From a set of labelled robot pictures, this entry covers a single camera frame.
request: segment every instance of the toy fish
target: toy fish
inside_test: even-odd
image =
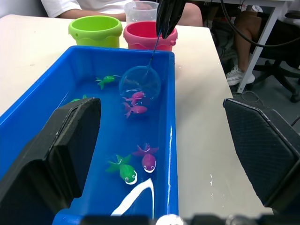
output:
[[[134,168],[129,163],[131,155],[122,158],[121,156],[117,155],[118,162],[113,163],[109,161],[110,167],[106,169],[106,172],[112,173],[116,171],[120,171],[120,177],[129,185],[135,184],[137,182],[137,173]]]
[[[143,156],[142,166],[147,173],[152,173],[156,167],[156,159],[153,156],[158,151],[158,148],[150,148],[149,144],[146,144],[145,150],[142,150],[140,146],[137,146],[137,151],[132,153],[135,156]]]
[[[100,78],[96,77],[96,82],[99,82],[97,85],[100,86],[101,90],[104,88],[104,84],[105,83],[111,83],[115,81],[115,77],[114,76],[105,76],[103,78],[103,80],[101,80]]]
[[[79,101],[79,100],[81,100],[81,99],[75,98],[75,99],[73,99],[71,102],[75,102],[75,101]]]
[[[139,91],[139,92],[134,93],[131,96],[131,98],[126,98],[126,97],[123,97],[123,98],[125,99],[125,101],[131,102],[131,105],[134,106],[134,105],[136,105],[136,102],[140,101],[143,97],[146,97],[145,93],[142,91]]]
[[[147,112],[147,108],[142,105],[134,105],[131,107],[127,102],[123,102],[123,105],[125,106],[125,110],[128,111],[126,114],[124,114],[126,115],[126,118],[128,118],[131,113],[143,114]]]

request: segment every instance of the green toy fish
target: green toy fish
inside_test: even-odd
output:
[[[134,168],[127,163],[130,161],[131,155],[122,158],[117,155],[118,162],[113,163],[108,161],[110,167],[106,169],[106,172],[112,173],[116,171],[120,171],[120,177],[129,185],[133,185],[137,182],[137,173]]]
[[[79,100],[81,100],[81,99],[75,98],[75,99],[73,99],[71,102],[75,102],[75,101],[79,101]]]
[[[104,88],[105,83],[111,83],[114,82],[116,78],[114,76],[105,76],[103,80],[100,78],[96,77],[96,82],[99,82],[98,85],[100,86],[101,90]]]

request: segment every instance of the green bucket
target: green bucket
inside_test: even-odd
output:
[[[77,45],[119,48],[122,24],[110,16],[87,16],[72,21],[69,25],[69,34]]]

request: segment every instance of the person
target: person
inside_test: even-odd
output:
[[[126,21],[124,6],[132,0],[42,0],[49,17],[77,19],[89,15],[109,15]],[[178,25],[202,27],[198,6],[186,3]]]
[[[286,18],[286,13],[290,11],[300,11],[300,0],[286,2],[275,23],[275,26],[267,40],[267,45],[278,45],[292,41],[300,37],[300,20]],[[244,11],[236,21],[236,27],[249,39],[258,41],[268,20],[267,14]],[[248,68],[251,44],[240,35],[235,35],[235,46],[238,53],[238,65],[226,74],[229,86],[234,86],[241,82]],[[300,42],[295,42],[286,48],[298,49]],[[247,84],[253,83],[254,75],[248,79]]]

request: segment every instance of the clear plastic cup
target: clear plastic cup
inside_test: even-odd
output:
[[[152,1],[133,1],[125,5],[126,23],[156,21],[158,3]]]

